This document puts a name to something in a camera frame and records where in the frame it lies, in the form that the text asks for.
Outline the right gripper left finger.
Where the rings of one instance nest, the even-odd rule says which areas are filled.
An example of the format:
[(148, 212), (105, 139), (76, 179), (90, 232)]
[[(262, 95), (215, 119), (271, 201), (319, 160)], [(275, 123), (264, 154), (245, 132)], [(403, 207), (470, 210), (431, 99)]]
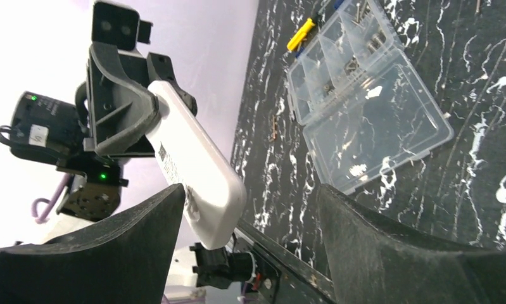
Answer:
[(0, 248), (0, 303), (160, 303), (184, 202), (176, 184), (44, 244)]

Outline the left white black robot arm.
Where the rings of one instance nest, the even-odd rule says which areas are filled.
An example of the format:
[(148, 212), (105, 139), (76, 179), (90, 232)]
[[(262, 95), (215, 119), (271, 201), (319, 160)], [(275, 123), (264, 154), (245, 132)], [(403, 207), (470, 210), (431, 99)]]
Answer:
[(135, 9), (95, 1), (74, 104), (25, 92), (0, 126), (13, 155), (65, 173), (65, 204), (90, 222), (0, 248), (0, 303), (158, 303), (168, 278), (219, 289), (258, 279), (252, 253), (226, 249), (245, 185), (171, 59), (137, 52), (151, 29)]

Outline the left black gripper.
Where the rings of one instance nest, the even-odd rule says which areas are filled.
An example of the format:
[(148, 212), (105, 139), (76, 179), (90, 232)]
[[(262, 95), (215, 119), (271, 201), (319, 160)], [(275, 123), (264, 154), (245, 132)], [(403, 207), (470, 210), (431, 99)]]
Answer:
[(196, 99), (178, 84), (169, 56), (148, 53), (153, 23), (116, 1), (92, 1), (91, 45), (84, 82), (87, 106), (79, 112), (89, 135), (84, 149), (102, 158), (149, 158), (154, 149), (145, 133), (158, 116), (158, 102), (147, 86), (167, 81), (196, 116)]

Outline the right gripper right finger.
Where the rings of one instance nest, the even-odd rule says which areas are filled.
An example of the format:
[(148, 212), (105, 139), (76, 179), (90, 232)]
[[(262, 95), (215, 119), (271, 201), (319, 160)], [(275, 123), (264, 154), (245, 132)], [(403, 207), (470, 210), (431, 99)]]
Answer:
[(338, 303), (506, 303), (506, 250), (423, 233), (327, 184), (317, 202)]

